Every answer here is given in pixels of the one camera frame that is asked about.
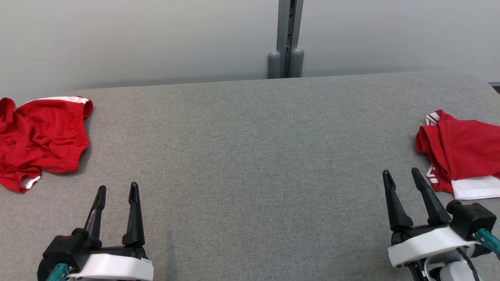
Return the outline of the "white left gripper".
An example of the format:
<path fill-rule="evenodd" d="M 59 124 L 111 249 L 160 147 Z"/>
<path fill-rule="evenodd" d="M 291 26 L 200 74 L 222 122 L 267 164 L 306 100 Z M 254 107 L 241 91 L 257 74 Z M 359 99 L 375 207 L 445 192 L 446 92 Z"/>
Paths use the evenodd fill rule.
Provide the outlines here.
<path fill-rule="evenodd" d="M 89 247 L 68 257 L 66 265 L 70 271 L 69 276 L 82 281 L 152 281 L 154 266 L 144 248 L 145 233 L 139 185 L 131 183 L 130 186 L 129 218 L 121 247 L 102 247 L 100 240 L 106 194 L 106 186 L 101 185 L 84 227 L 89 233 Z"/>

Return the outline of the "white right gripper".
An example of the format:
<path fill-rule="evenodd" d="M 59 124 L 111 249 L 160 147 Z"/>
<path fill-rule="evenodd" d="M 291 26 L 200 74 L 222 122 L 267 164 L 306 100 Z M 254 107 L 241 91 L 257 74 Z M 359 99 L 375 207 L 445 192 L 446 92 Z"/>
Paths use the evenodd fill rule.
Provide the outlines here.
<path fill-rule="evenodd" d="M 427 224 L 430 226 L 448 224 L 451 221 L 450 215 L 419 169 L 412 168 L 411 174 L 425 204 L 428 215 Z M 389 260 L 393 267 L 430 258 L 434 255 L 445 254 L 457 248 L 463 250 L 470 258 L 480 256 L 480 244 L 477 241 L 465 240 L 448 226 L 419 226 L 412 228 L 414 222 L 402 207 L 395 192 L 395 182 L 389 170 L 384 170 L 382 177 L 389 226 L 393 232 L 391 246 L 388 248 Z"/>

